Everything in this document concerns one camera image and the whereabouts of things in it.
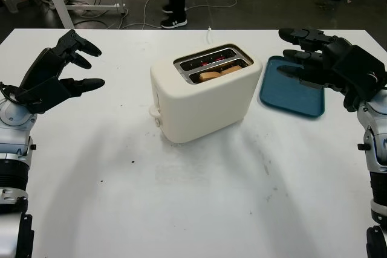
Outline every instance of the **robot finger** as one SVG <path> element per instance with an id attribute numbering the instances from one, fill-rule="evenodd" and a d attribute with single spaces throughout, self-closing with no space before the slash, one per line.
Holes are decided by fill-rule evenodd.
<path id="1" fill-rule="evenodd" d="M 281 28 L 278 35 L 284 41 L 299 45 L 304 51 L 320 51 L 336 37 L 326 36 L 322 30 Z"/>
<path id="2" fill-rule="evenodd" d="M 343 88 L 343 81 L 332 72 L 322 69 L 303 69 L 296 66 L 279 66 L 277 71 L 292 79 L 299 80 L 301 85 L 321 89 L 334 87 Z"/>
<path id="3" fill-rule="evenodd" d="M 308 51 L 284 50 L 284 57 L 294 63 L 303 65 L 305 69 L 322 69 L 322 54 Z"/>
<path id="4" fill-rule="evenodd" d="M 93 57 L 99 57 L 102 54 L 100 49 L 97 48 L 95 45 L 93 45 L 91 42 L 89 42 L 86 39 L 83 39 L 83 40 L 84 40 L 84 43 L 79 48 L 80 51 L 83 51 L 84 53 L 87 53 L 87 54 L 89 54 L 90 56 L 93 56 Z"/>
<path id="5" fill-rule="evenodd" d="M 60 82 L 69 91 L 71 97 L 79 97 L 82 93 L 96 90 L 105 84 L 102 79 L 83 79 L 81 81 L 62 79 Z"/>
<path id="6" fill-rule="evenodd" d="M 71 56 L 73 57 L 73 60 L 71 61 L 73 64 L 75 64 L 83 69 L 90 69 L 91 68 L 91 64 L 89 63 L 89 61 L 87 61 L 80 54 L 72 53 Z"/>

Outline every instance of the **table surface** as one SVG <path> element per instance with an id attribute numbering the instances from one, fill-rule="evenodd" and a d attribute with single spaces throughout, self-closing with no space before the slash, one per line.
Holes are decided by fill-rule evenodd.
<path id="1" fill-rule="evenodd" d="M 15 30 L 1 44 L 1 80 L 17 85 L 65 30 Z M 148 114 L 149 68 L 206 47 L 206 31 L 78 30 L 103 52 L 62 77 L 106 85 L 44 115 L 27 192 L 34 257 L 366 257 L 372 198 L 364 130 L 326 90 L 317 120 L 258 101 L 243 121 L 172 144 Z M 327 31 L 387 63 L 365 31 Z M 263 63 L 292 45 L 274 30 L 212 31 Z"/>

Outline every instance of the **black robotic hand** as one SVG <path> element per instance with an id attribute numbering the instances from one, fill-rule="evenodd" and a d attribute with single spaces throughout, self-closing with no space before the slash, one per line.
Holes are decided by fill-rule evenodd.
<path id="1" fill-rule="evenodd" d="M 102 79 L 59 80 L 68 63 L 90 69 L 90 63 L 76 51 L 83 51 L 94 57 L 101 51 L 91 42 L 80 37 L 74 30 L 62 36 L 54 48 L 44 49 L 25 74 L 20 87 L 0 84 L 4 97 L 27 107 L 32 113 L 43 113 L 68 98 L 79 97 L 84 92 L 102 87 Z"/>
<path id="2" fill-rule="evenodd" d="M 304 51 L 284 51 L 286 59 L 303 68 L 280 66 L 278 71 L 305 86 L 341 92 L 349 112 L 357 111 L 361 100 L 370 101 L 387 83 L 384 64 L 346 39 L 326 36 L 320 30 L 292 28 L 280 29 L 279 36 Z"/>

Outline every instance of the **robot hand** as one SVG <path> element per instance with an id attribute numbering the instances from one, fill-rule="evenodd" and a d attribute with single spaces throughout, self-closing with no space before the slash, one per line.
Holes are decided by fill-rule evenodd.
<path id="1" fill-rule="evenodd" d="M 40 53 L 19 87 L 0 83 L 5 97 L 0 100 L 0 258 L 31 257 L 34 231 L 32 216 L 26 214 L 26 188 L 32 151 L 36 149 L 30 137 L 36 114 L 105 84 L 101 79 L 58 79 L 69 62 L 91 68 L 77 50 L 101 55 L 95 45 L 70 30 L 56 47 Z"/>
<path id="2" fill-rule="evenodd" d="M 285 50 L 286 59 L 301 64 L 278 71 L 313 88 L 331 88 L 345 95 L 344 107 L 357 111 L 365 129 L 365 151 L 371 177 L 371 216 L 378 225 L 367 230 L 369 258 L 387 258 L 387 75 L 384 64 L 346 39 L 319 30 L 279 30 L 281 39 L 304 51 Z"/>
<path id="3" fill-rule="evenodd" d="M 101 55 L 101 51 L 86 39 L 81 38 L 74 30 L 62 36 L 56 47 L 44 49 L 27 71 L 19 87 L 4 86 L 0 90 L 11 102 L 25 106 L 32 114 L 44 113 L 71 97 L 79 97 L 83 92 L 102 87 L 101 79 L 58 80 L 68 63 L 90 69 L 90 63 L 76 51 L 83 51 L 92 56 Z"/>
<path id="4" fill-rule="evenodd" d="M 371 101 L 387 83 L 384 64 L 346 39 L 326 36 L 320 30 L 291 28 L 280 29 L 279 36 L 301 46 L 304 51 L 285 50 L 284 56 L 304 68 L 280 66 L 278 71 L 303 85 L 341 92 L 349 112 L 357 111 L 360 101 Z"/>

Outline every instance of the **toaster slot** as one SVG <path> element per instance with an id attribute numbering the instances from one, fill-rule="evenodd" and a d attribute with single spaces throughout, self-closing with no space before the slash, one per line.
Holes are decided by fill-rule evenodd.
<path id="1" fill-rule="evenodd" d="M 202 66 L 208 66 L 215 62 L 226 60 L 235 56 L 236 53 L 230 48 L 227 48 L 225 50 L 217 51 L 205 56 L 197 57 L 195 59 L 182 62 L 180 66 L 184 71 L 190 71 L 192 69 L 200 68 Z"/>
<path id="2" fill-rule="evenodd" d="M 214 72 L 216 75 L 215 72 L 221 73 L 233 66 L 245 68 L 252 64 L 253 60 L 232 44 L 212 48 L 174 61 L 177 71 L 185 81 L 191 84 L 203 82 L 203 78 L 200 80 L 201 73 Z"/>
<path id="3" fill-rule="evenodd" d="M 247 67 L 248 65 L 249 65 L 249 64 L 248 64 L 246 61 L 242 60 L 242 59 L 235 59 L 235 60 L 232 60 L 232 61 L 230 61 L 230 62 L 224 62 L 224 63 L 221 63 L 221 64 L 219 64 L 219 65 L 217 65 L 217 66 L 212 66 L 211 68 L 203 69 L 203 70 L 201 70 L 201 71 L 198 71 L 198 72 L 196 72 L 196 73 L 193 73 L 193 74 L 189 75 L 189 78 L 190 78 L 190 80 L 191 80 L 193 83 L 199 84 L 199 83 L 205 82 L 205 81 L 202 81 L 202 80 L 200 79 L 200 75 L 201 75 L 202 73 L 216 72 L 216 73 L 219 73 L 219 74 L 220 74 L 219 77 L 221 77 L 221 76 L 223 76 L 223 75 L 222 75 L 222 72 L 224 72 L 224 71 L 230 69 L 230 68 L 233 67 L 233 66 L 240 66 L 241 68 L 245 68 L 245 67 Z"/>

